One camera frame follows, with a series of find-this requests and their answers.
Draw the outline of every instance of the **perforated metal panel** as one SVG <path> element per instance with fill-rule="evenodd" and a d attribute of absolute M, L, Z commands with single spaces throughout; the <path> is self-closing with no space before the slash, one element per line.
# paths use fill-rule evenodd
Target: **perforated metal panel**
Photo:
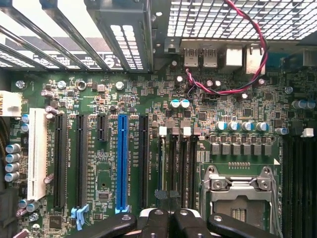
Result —
<path fill-rule="evenodd" d="M 317 0 L 238 0 L 268 40 L 300 40 L 317 30 Z M 223 0 L 172 0 L 169 37 L 257 39 L 252 25 Z"/>

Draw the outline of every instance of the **black plastic part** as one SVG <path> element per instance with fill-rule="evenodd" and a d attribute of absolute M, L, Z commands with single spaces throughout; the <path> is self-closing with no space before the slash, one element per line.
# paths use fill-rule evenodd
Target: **black plastic part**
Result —
<path fill-rule="evenodd" d="M 68 238 L 113 238 L 137 228 L 137 218 L 129 213 L 119 213 L 92 226 L 67 236 Z"/>
<path fill-rule="evenodd" d="M 177 210 L 172 216 L 170 236 L 183 238 L 213 238 L 201 219 L 186 209 Z"/>
<path fill-rule="evenodd" d="M 226 238 L 278 238 L 269 232 L 221 213 L 209 216 L 207 227 L 210 231 Z"/>
<path fill-rule="evenodd" d="M 139 123 L 139 206 L 143 209 L 148 204 L 149 117 L 140 116 Z"/>
<path fill-rule="evenodd" d="M 148 221 L 143 227 L 140 238 L 166 238 L 168 235 L 169 213 L 154 209 L 149 213 Z"/>
<path fill-rule="evenodd" d="M 97 116 L 97 140 L 108 141 L 108 116 Z"/>
<path fill-rule="evenodd" d="M 67 131 L 67 116 L 57 115 L 55 118 L 53 180 L 53 205 L 56 208 L 64 207 L 66 202 Z"/>
<path fill-rule="evenodd" d="M 76 198 L 75 207 L 83 207 L 87 203 L 87 137 L 88 116 L 76 116 Z"/>

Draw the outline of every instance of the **microchip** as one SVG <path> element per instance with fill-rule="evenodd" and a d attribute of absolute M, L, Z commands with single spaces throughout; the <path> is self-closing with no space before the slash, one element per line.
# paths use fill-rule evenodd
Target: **microchip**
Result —
<path fill-rule="evenodd" d="M 272 100 L 273 99 L 273 94 L 272 93 L 266 93 L 265 94 L 265 100 Z"/>
<path fill-rule="evenodd" d="M 184 111 L 184 117 L 186 117 L 186 118 L 190 118 L 190 117 L 191 117 L 191 112 L 190 112 L 190 110 L 185 110 L 185 111 Z"/>
<path fill-rule="evenodd" d="M 243 116 L 244 117 L 250 117 L 252 115 L 252 110 L 250 108 L 245 108 L 243 110 Z"/>
<path fill-rule="evenodd" d="M 172 117 L 172 111 L 171 111 L 171 110 L 166 110 L 166 111 L 165 111 L 165 116 L 166 116 L 167 118 L 171 118 L 171 117 Z"/>
<path fill-rule="evenodd" d="M 109 192 L 99 192 L 98 193 L 99 201 L 108 201 L 109 200 Z"/>
<path fill-rule="evenodd" d="M 68 97 L 74 96 L 74 91 L 68 91 L 68 92 L 67 92 L 67 96 L 68 96 Z"/>
<path fill-rule="evenodd" d="M 97 82 L 93 82 L 93 84 L 91 85 L 91 90 L 97 91 L 97 87 L 98 87 L 98 83 Z"/>
<path fill-rule="evenodd" d="M 61 228 L 62 228 L 62 217 L 50 216 L 50 229 L 61 229 Z"/>
<path fill-rule="evenodd" d="M 283 126 L 283 120 L 281 120 L 281 119 L 274 120 L 274 127 L 275 128 L 282 127 L 282 126 Z"/>
<path fill-rule="evenodd" d="M 199 120 L 207 120 L 207 113 L 199 113 Z"/>

